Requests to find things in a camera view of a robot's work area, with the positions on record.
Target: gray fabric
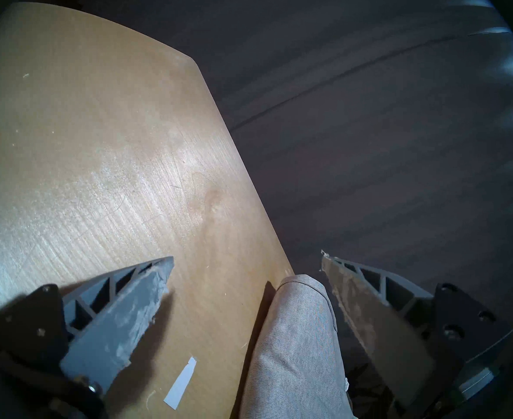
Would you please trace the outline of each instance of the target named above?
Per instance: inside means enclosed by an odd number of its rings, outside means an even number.
[[[285,278],[252,354],[241,418],[353,418],[324,286]]]

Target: screw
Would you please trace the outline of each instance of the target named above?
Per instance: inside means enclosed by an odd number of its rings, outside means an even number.
[[[451,341],[460,341],[460,339],[464,338],[464,330],[456,325],[445,326],[444,334]]]
[[[101,394],[101,386],[97,384],[95,381],[93,383],[88,384],[88,389],[95,394]]]

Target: wood grain surface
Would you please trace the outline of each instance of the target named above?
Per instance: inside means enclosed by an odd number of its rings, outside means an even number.
[[[225,417],[266,283],[291,275],[198,67],[113,22],[0,20],[0,307],[173,255],[170,294],[110,390],[114,417]],[[191,356],[176,411],[163,403]]]

